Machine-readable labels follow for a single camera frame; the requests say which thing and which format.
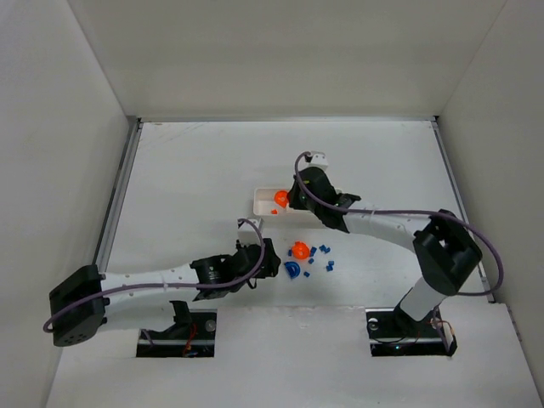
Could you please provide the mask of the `orange dome lego piece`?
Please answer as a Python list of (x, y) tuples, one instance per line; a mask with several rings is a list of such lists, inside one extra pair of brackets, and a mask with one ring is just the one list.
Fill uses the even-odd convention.
[(285, 208), (288, 203), (288, 192), (286, 190), (277, 190), (274, 195), (274, 202), (280, 206)]

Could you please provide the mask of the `orange ring lego piece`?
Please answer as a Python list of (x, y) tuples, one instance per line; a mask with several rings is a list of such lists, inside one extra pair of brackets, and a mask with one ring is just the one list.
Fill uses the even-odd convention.
[(302, 241), (295, 241), (291, 247), (291, 254), (295, 259), (305, 260), (310, 257), (310, 248)]

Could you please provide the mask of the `blue arch lego piece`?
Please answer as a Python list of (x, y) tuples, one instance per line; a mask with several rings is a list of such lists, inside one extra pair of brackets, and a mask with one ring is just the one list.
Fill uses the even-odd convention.
[(297, 262), (294, 262), (294, 261), (285, 262), (284, 267), (286, 269), (286, 273), (288, 277), (291, 280), (294, 280), (300, 276), (301, 268)]

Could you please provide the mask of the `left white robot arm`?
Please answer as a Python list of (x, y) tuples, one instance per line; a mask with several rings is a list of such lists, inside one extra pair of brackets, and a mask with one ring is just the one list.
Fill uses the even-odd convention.
[(97, 265), (79, 268), (48, 295), (50, 317), (43, 331), (54, 346), (86, 342), (99, 332), (142, 328), (180, 331), (190, 323), (190, 306), (217, 301), (257, 280), (274, 278), (281, 264), (273, 241), (236, 244), (232, 254), (214, 255), (173, 269), (101, 273)]

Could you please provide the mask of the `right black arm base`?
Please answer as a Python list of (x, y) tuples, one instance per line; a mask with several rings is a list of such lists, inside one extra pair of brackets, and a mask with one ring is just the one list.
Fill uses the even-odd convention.
[(421, 321), (402, 321), (393, 309), (367, 309), (372, 357), (445, 356), (457, 351), (456, 334), (438, 308)]

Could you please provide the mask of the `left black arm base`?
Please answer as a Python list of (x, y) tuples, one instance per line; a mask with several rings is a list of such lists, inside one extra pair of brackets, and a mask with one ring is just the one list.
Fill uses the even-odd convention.
[(186, 302), (172, 301), (173, 316), (160, 331), (139, 333), (137, 358), (212, 358), (218, 312), (216, 309), (189, 309)]

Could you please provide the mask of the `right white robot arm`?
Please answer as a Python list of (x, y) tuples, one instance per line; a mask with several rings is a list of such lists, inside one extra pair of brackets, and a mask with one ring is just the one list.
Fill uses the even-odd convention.
[(331, 230), (371, 236), (415, 254), (422, 276), (395, 306), (401, 323), (426, 319), (446, 298), (458, 294), (482, 258), (451, 212), (423, 218), (381, 214), (360, 196), (335, 190), (319, 167), (307, 167), (294, 178), (287, 200), (291, 209), (313, 213)]

